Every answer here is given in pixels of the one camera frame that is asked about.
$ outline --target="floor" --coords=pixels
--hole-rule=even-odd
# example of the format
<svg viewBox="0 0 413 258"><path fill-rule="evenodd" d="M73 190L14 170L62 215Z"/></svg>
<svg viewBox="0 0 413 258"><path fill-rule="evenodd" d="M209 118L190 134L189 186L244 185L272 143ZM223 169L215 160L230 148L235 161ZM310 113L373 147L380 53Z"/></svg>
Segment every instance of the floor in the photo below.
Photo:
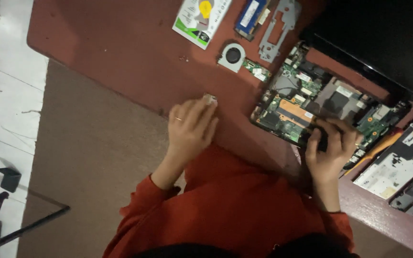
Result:
<svg viewBox="0 0 413 258"><path fill-rule="evenodd" d="M43 106L48 58L26 44L32 5L33 0L0 0L0 168L22 174L19 188L2 206L2 236L22 224ZM0 257L14 258L17 245L15 240L2 246Z"/></svg>
<svg viewBox="0 0 413 258"><path fill-rule="evenodd" d="M158 115L50 62L30 189L72 210L21 238L18 257L99 257L115 234L118 208L161 161L166 126ZM57 209L29 195L23 223ZM362 257L413 258L412 250L351 223Z"/></svg>

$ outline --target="laptop motherboard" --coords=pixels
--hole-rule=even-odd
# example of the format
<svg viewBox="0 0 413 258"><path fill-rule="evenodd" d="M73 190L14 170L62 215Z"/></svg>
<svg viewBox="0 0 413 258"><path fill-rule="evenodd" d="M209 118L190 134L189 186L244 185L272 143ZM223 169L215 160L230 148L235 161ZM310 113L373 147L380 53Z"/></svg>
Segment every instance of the laptop motherboard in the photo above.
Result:
<svg viewBox="0 0 413 258"><path fill-rule="evenodd" d="M256 126L305 147L317 118L340 118L364 139L344 169L352 168L410 110L409 102L388 107L374 96L327 73L305 59L309 47L299 42L273 76L250 120ZM325 150L323 137L319 148Z"/></svg>

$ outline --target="red shirt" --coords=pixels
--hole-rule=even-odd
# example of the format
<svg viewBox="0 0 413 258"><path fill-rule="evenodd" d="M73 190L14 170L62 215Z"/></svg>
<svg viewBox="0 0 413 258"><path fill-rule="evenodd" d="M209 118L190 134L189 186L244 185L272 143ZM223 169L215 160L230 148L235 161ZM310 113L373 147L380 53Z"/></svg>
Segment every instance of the red shirt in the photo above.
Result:
<svg viewBox="0 0 413 258"><path fill-rule="evenodd" d="M320 211L312 199L278 176L265 174L217 145L185 169L177 195L146 177L121 208L123 220L104 258L127 258L147 249L199 243L241 257L265 257L275 244L326 233L350 252L353 233L345 213Z"/></svg>

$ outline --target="white tile floor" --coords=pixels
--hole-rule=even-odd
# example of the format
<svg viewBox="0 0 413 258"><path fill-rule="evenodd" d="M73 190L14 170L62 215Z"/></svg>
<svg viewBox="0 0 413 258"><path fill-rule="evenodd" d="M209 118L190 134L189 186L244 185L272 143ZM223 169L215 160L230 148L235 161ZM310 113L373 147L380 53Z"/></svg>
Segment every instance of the white tile floor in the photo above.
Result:
<svg viewBox="0 0 413 258"><path fill-rule="evenodd" d="M22 224L43 103L48 59L26 44L32 5L33 0L0 0L0 168L22 174L1 208L2 236ZM17 246L18 240L2 246L0 258L16 257Z"/></svg>

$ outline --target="screwdriver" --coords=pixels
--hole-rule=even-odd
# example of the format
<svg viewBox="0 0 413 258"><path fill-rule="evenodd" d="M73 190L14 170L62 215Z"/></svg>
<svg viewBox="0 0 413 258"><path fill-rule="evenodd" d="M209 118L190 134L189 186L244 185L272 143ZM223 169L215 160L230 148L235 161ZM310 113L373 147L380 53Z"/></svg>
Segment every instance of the screwdriver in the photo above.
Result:
<svg viewBox="0 0 413 258"><path fill-rule="evenodd" d="M345 172L344 175L347 175L348 173L350 173L353 169L358 167L359 164L361 164L365 160L374 158L374 156L377 153L391 146L393 143L395 143L399 139L399 137L401 137L403 132L404 131L401 128L398 128L398 127L394 128L392 132L385 135L385 137L383 137L383 139L374 148L372 148L358 163L356 163L356 165L353 168Z"/></svg>

